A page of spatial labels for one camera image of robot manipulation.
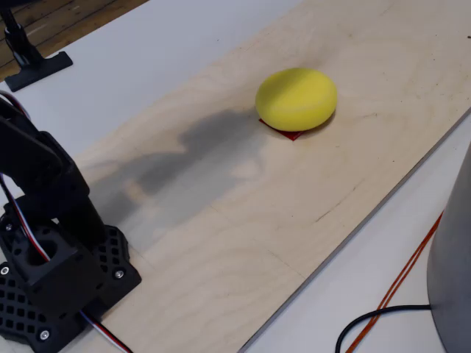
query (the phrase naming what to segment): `black 3d-printed base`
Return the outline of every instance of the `black 3d-printed base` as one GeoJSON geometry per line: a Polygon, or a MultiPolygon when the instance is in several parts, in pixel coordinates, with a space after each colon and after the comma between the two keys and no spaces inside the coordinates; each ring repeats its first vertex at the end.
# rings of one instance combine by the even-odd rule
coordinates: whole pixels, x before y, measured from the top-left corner
{"type": "MultiPolygon", "coordinates": [[[[129,263],[123,233],[116,227],[106,226],[106,229],[107,240],[92,253],[107,275],[104,284],[107,287],[85,307],[86,312],[97,319],[141,283],[139,273],[129,263]]],[[[3,268],[8,268],[8,263],[2,263],[0,270],[3,268]]],[[[57,353],[86,326],[79,313],[64,318],[59,324],[49,321],[19,288],[12,271],[0,274],[0,335],[5,339],[28,344],[35,353],[57,353]]]]}

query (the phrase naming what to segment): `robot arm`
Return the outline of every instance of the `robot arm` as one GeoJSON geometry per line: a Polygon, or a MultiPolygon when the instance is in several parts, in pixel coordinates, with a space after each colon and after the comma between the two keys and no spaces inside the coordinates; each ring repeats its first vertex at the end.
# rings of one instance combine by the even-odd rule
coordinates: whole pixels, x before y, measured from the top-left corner
{"type": "Polygon", "coordinates": [[[0,172],[24,192],[18,207],[10,199],[0,217],[7,258],[0,265],[0,308],[9,308],[1,313],[7,324],[0,324],[0,335],[35,353],[56,353],[84,330],[84,311],[101,317],[141,278],[129,263],[126,238],[103,224],[75,162],[3,99],[0,149],[0,172]],[[49,261],[25,237],[18,209],[49,261]],[[24,313],[34,313],[28,329],[24,313]]]}

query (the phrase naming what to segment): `yellow sponge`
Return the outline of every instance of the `yellow sponge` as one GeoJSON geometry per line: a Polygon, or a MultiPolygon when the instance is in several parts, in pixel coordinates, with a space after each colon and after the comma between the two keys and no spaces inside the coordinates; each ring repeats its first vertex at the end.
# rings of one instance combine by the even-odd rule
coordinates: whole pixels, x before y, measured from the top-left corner
{"type": "Polygon", "coordinates": [[[324,123],[337,105],[332,80],[310,68],[290,68],[271,75],[255,97],[258,114],[274,129],[304,131],[324,123]]]}

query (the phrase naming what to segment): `gray cylinder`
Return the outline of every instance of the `gray cylinder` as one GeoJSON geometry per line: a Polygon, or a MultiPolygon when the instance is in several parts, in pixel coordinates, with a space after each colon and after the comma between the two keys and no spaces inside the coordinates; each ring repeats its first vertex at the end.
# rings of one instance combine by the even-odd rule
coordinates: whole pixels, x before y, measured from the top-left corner
{"type": "Polygon", "coordinates": [[[471,146],[433,239],[427,289],[447,353],[471,352],[471,146]]]}

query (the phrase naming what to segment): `orange cable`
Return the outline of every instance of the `orange cable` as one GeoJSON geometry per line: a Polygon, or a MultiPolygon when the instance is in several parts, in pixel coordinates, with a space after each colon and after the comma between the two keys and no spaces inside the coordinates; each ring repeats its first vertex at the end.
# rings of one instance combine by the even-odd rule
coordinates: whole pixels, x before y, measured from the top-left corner
{"type": "MultiPolygon", "coordinates": [[[[428,231],[427,235],[425,236],[424,240],[420,243],[416,251],[412,254],[409,261],[406,263],[406,266],[404,266],[403,270],[396,277],[396,280],[392,283],[391,287],[389,287],[389,290],[387,291],[386,295],[384,296],[383,300],[378,306],[378,310],[383,309],[389,304],[393,295],[396,293],[397,289],[399,289],[400,285],[404,282],[404,279],[406,279],[409,272],[414,267],[423,249],[427,245],[428,241],[432,238],[432,235],[435,233],[436,228],[439,226],[440,219],[442,219],[442,215],[443,213],[441,213],[440,216],[437,218],[437,220],[435,221],[435,223],[433,224],[433,226],[431,227],[431,229],[428,231]]],[[[379,318],[380,318],[380,315],[377,315],[369,320],[368,324],[360,332],[358,337],[353,341],[353,343],[347,349],[346,353],[353,353],[353,351],[356,349],[359,343],[363,340],[363,338],[368,334],[371,328],[373,328],[373,326],[376,324],[376,321],[378,321],[379,318]]]]}

